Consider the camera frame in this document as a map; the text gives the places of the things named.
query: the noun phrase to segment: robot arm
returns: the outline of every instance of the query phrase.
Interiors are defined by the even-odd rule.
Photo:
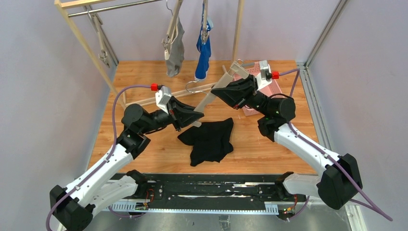
[[[236,63],[233,63],[231,69],[232,67],[234,71],[243,72]],[[295,118],[294,99],[283,94],[267,97],[259,92],[270,84],[274,77],[266,61],[260,62],[260,69],[261,72],[257,76],[240,74],[242,79],[230,82],[224,87],[214,87],[211,93],[234,109],[247,106],[262,113],[264,117],[258,120],[260,133],[271,141],[285,146],[315,169],[317,176],[298,175],[292,172],[282,175],[275,182],[281,186],[282,198],[290,194],[312,195],[320,197],[329,207],[340,209],[357,194],[357,190],[327,156],[330,155],[337,161],[362,188],[356,159],[350,154],[340,156],[326,150],[297,130],[290,123]],[[325,153],[322,154],[314,146],[324,150]]]
[[[145,134],[160,131],[170,124],[180,131],[204,116],[203,113],[195,112],[194,107],[178,101],[165,86],[158,89],[155,97],[160,110],[148,113],[138,104],[125,109],[122,118],[125,128],[111,147],[115,147],[113,153],[110,149],[82,176],[64,188],[57,185],[50,191],[53,207],[73,190],[53,212],[68,230],[84,230],[92,218],[107,206],[124,197],[146,191],[147,180],[136,170],[128,172],[115,183],[104,186],[115,173],[144,151],[150,142]]]

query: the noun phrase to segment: wooden rack frame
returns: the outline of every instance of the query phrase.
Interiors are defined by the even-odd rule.
[[[87,54],[91,58],[93,64],[96,66],[99,73],[102,75],[103,79],[105,80],[106,84],[109,86],[109,89],[114,94],[117,95],[118,91],[116,90],[116,88],[113,85],[113,82],[110,80],[108,74],[104,70],[102,63],[100,62],[98,56],[93,53],[85,37],[79,31],[75,22],[72,20],[72,18],[67,12],[67,9],[89,6],[89,5],[94,5],[97,3],[108,2],[108,1],[114,1],[114,0],[75,0],[75,1],[70,1],[70,2],[61,2],[60,0],[55,0],[54,5],[58,9],[58,11],[61,13],[61,15],[63,16],[66,23],[71,28],[72,32],[74,33],[75,37],[78,39],[79,43],[82,45],[84,50],[87,52]],[[154,1],[158,1],[158,0],[142,0],[140,1],[140,4],[154,2]],[[240,36],[240,30],[241,30],[241,21],[242,21],[242,12],[243,12],[244,2],[245,0],[239,0],[238,2],[237,21],[235,24],[234,44],[232,47],[232,59],[231,59],[232,61],[235,61],[237,59],[238,43],[239,43],[239,36]],[[202,89],[200,90],[208,90],[207,89],[208,86],[212,86],[212,85],[213,84],[207,84],[207,85],[201,86]],[[193,93],[188,92],[187,90],[182,90],[182,91],[178,91],[174,93],[176,97],[182,97],[182,96],[186,96],[190,94],[193,94]],[[132,103],[151,103],[151,99],[146,99],[146,100],[131,102],[131,103],[127,103],[126,101],[127,101],[126,94],[123,94],[123,98],[119,98],[119,103],[123,108],[126,108],[128,105]]]

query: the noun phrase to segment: gray garment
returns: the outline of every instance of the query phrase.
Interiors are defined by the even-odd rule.
[[[174,29],[174,35],[170,42],[170,55],[166,59],[167,75],[174,77],[179,74],[181,69],[181,64],[184,61],[184,45],[182,38],[184,35],[183,26],[181,25],[180,19],[177,18],[177,25]]]

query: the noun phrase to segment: wooden pole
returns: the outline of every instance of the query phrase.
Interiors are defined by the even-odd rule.
[[[98,69],[99,73],[102,75],[103,79],[105,82],[108,84],[109,88],[114,94],[118,94],[118,91],[115,89],[113,83],[111,82],[109,76],[101,66],[101,63],[99,59],[96,57],[96,55],[93,53],[92,49],[90,48],[89,44],[85,40],[84,36],[82,33],[79,31],[78,27],[72,20],[72,18],[68,17],[68,12],[64,10],[61,6],[61,1],[60,0],[55,0],[54,5],[57,7],[58,11],[61,13],[63,18],[65,19],[66,23],[69,25],[71,28],[72,32],[74,33],[75,37],[78,39],[79,43],[81,43],[82,47],[85,49],[89,57],[91,58],[93,64],[96,66]],[[122,98],[119,98],[119,103],[122,105],[123,108],[126,108],[125,102],[123,102]]]
[[[240,33],[241,33],[241,21],[242,21],[242,12],[243,12],[243,5],[245,0],[238,1],[238,10],[237,10],[237,21],[235,23],[235,36],[234,36],[234,45],[232,47],[232,60],[237,60],[238,55],[238,43],[240,40]]]

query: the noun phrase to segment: blue garment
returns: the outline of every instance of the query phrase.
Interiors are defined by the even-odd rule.
[[[207,16],[207,31],[209,32],[213,28],[213,22]],[[211,57],[211,43],[210,37],[208,36],[207,41],[201,41],[201,33],[203,31],[203,20],[201,19],[201,28],[200,34],[198,36],[197,41],[197,50],[200,52],[200,58],[198,59],[197,68],[195,69],[195,80],[196,81],[203,81],[207,77],[207,71],[210,67],[210,57]]]

